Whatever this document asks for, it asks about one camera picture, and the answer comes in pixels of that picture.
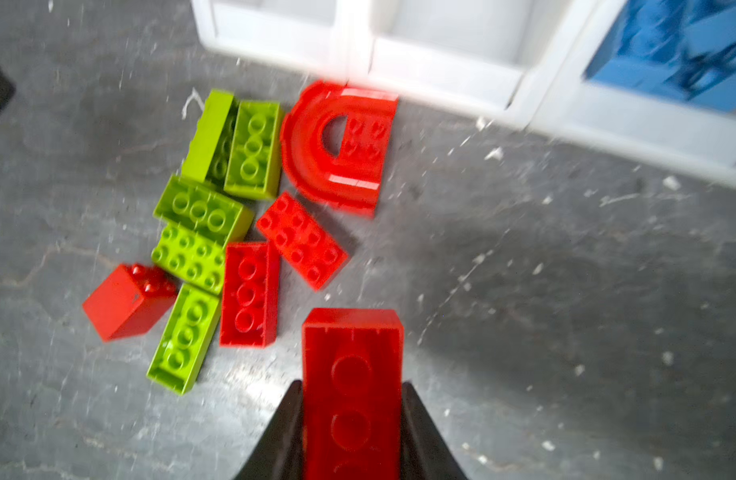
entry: lego stud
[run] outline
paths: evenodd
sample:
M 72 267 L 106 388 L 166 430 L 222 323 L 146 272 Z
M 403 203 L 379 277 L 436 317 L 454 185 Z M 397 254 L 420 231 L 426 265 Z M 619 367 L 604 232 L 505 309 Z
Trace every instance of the lego stud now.
M 213 210 L 208 215 L 208 229 L 211 232 L 218 233 L 227 224 L 227 214 L 223 210 Z
M 171 370 L 179 370 L 189 363 L 189 350 L 170 349 L 165 353 L 165 364 Z
M 198 278 L 200 276 L 200 274 L 202 274 L 202 273 L 203 273 L 203 266 L 200 265 L 200 264 L 198 264 L 198 263 L 192 264 L 187 269 L 187 277 L 189 278 L 189 280 L 194 280 L 194 279 Z
M 251 135 L 264 135 L 269 134 L 271 132 L 267 132 L 267 115 L 265 114 L 255 114 L 253 117 L 250 118 L 250 121 L 248 122 L 248 131 Z
M 205 219 L 208 214 L 208 204 L 203 200 L 194 202 L 189 209 L 189 219 L 195 224 L 199 224 Z
M 182 325 L 174 334 L 174 343 L 181 349 L 187 349 L 199 336 L 196 326 Z
M 244 283 L 237 289 L 237 302 L 242 306 L 250 306 L 256 300 L 256 287 L 253 283 Z
M 159 264 L 166 258 L 168 258 L 168 248 L 166 246 L 160 245 L 152 250 L 152 261 L 155 264 Z
M 202 300 L 192 303 L 187 310 L 187 323 L 197 325 L 208 312 L 208 305 Z
M 330 423 L 330 436 L 337 446 L 347 452 L 356 452 L 370 438 L 370 421 L 356 410 L 336 414 Z
M 186 262 L 187 262 L 187 259 L 184 258 L 184 255 L 179 254 L 171 258 L 171 261 L 168 263 L 168 266 L 170 266 L 171 269 L 173 270 L 178 270 L 182 266 L 184 266 Z
M 249 184 L 260 184 L 264 180 L 261 165 L 255 157 L 246 158 L 239 166 L 239 176 Z
M 171 208 L 177 215 L 186 214 L 187 208 L 189 208 L 189 194 L 186 192 L 175 194 L 173 201 L 171 201 Z
M 256 276 L 256 272 L 258 271 L 258 269 L 259 267 L 256 259 L 246 256 L 239 262 L 237 273 L 239 274 L 239 277 L 243 280 L 252 280 L 253 277 Z
M 259 154 L 261 149 L 264 147 L 264 142 L 261 138 L 253 136 L 245 142 L 245 154 L 248 157 L 255 157 Z
M 234 327 L 239 332 L 248 333 L 257 324 L 257 315 L 256 309 L 242 309 L 234 317 Z
M 208 256 L 210 255 L 211 248 L 209 245 L 200 245 L 197 249 L 195 249 L 194 253 L 197 254 L 197 256 Z
M 344 396 L 357 396 L 370 387 L 372 370 L 368 352 L 356 350 L 351 344 L 344 344 L 335 354 L 336 359 L 330 370 L 333 387 Z

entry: white debris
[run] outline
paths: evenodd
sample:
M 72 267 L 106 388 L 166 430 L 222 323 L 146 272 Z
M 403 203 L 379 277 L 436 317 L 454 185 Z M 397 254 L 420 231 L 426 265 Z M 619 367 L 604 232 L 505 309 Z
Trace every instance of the white debris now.
M 664 187 L 673 191 L 678 191 L 682 187 L 682 184 L 680 184 L 680 181 L 677 178 L 674 178 L 674 175 L 664 178 L 661 183 L 663 183 Z
M 492 158 L 495 158 L 496 160 L 503 160 L 504 159 L 504 149 L 501 147 L 494 148 L 493 150 L 491 150 L 489 154 L 485 155 L 486 160 L 490 160 Z
M 671 353 L 671 352 L 662 353 L 661 360 L 663 361 L 663 364 L 666 366 L 674 365 L 674 353 Z

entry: white storage bin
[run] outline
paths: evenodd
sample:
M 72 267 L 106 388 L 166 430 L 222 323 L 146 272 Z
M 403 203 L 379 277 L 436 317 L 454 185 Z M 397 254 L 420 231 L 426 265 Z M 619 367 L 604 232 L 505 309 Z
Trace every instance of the white storage bin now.
M 346 80 L 338 0 L 192 0 L 206 48 Z
M 584 77 L 626 0 L 605 0 L 581 32 L 531 129 L 736 187 L 736 114 L 588 82 Z

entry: lego duplo brick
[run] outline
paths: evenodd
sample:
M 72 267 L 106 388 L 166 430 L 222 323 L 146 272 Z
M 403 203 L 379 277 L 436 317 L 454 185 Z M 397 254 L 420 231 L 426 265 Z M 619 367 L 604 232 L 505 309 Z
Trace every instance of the lego duplo brick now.
M 268 242 L 229 244 L 221 346 L 265 347 L 277 338 L 279 252 Z
M 404 339 L 397 314 L 314 309 L 302 330 L 305 480 L 397 480 Z
M 179 395 L 189 392 L 203 365 L 219 314 L 218 297 L 196 286 L 181 286 L 147 377 Z
M 181 176 L 222 188 L 227 177 L 238 102 L 231 93 L 210 91 L 189 154 L 181 165 Z
M 192 230 L 221 248 L 242 240 L 253 223 L 247 206 L 176 175 L 154 207 L 154 217 Z
M 223 288 L 224 250 L 192 230 L 169 224 L 152 250 L 152 261 L 214 295 Z
M 272 200 L 279 187 L 279 104 L 241 101 L 224 190 L 236 197 Z
M 178 288 L 157 267 L 120 265 L 85 302 L 104 342 L 148 332 L 174 304 Z
M 323 288 L 349 259 L 288 192 L 269 207 L 257 227 L 315 290 Z

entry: white paint speck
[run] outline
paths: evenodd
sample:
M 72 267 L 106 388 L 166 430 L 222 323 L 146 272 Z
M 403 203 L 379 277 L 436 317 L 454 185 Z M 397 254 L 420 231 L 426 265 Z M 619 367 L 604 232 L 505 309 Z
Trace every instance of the white paint speck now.
M 200 97 L 200 94 L 197 92 L 197 90 L 192 88 L 192 93 L 189 94 L 189 97 L 187 97 L 187 101 L 184 102 L 184 106 L 181 107 L 181 120 L 187 120 L 187 108 L 193 100 L 196 101 L 197 105 L 200 106 L 200 110 L 205 111 L 205 102 L 203 102 L 203 99 Z
M 491 150 L 489 154 L 485 155 L 486 160 L 490 160 L 492 158 L 495 158 L 496 160 L 503 160 L 504 159 L 504 149 L 501 147 L 494 148 L 493 150 Z
M 672 190 L 672 191 L 678 191 L 680 188 L 682 188 L 682 184 L 680 184 L 680 181 L 674 177 L 674 175 L 670 175 L 667 178 L 663 179 L 663 182 L 661 182 L 664 187 Z
M 661 354 L 661 361 L 663 361 L 663 364 L 666 366 L 672 366 L 674 365 L 674 353 L 671 352 L 664 352 Z

